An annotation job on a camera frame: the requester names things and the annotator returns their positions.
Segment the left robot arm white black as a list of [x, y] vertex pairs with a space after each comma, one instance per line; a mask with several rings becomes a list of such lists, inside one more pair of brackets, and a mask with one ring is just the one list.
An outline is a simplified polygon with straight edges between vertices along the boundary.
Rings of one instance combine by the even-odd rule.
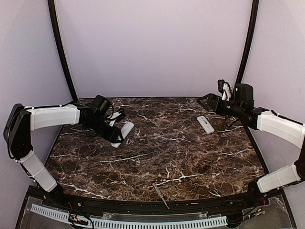
[[132, 122], [126, 122], [122, 127], [115, 125], [124, 117], [124, 109], [115, 110], [110, 100], [101, 95], [88, 103], [73, 101], [46, 106], [17, 103], [12, 107], [3, 137], [11, 159], [19, 163], [30, 178], [49, 194], [48, 199], [55, 207], [63, 208], [67, 197], [61, 193], [61, 185], [36, 153], [33, 138], [43, 129], [83, 125], [118, 148], [134, 127]]

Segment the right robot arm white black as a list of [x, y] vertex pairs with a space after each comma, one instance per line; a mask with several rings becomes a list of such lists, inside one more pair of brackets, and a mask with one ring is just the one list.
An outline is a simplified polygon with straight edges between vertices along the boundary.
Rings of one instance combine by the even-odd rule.
[[294, 145], [300, 153], [296, 161], [270, 172], [249, 185], [243, 203], [253, 207], [262, 194], [274, 189], [294, 185], [305, 180], [305, 125], [282, 116], [274, 110], [254, 105], [254, 89], [249, 84], [237, 83], [234, 87], [218, 81], [220, 95], [213, 93], [198, 98], [204, 109], [221, 116], [237, 118], [244, 126], [270, 134]]

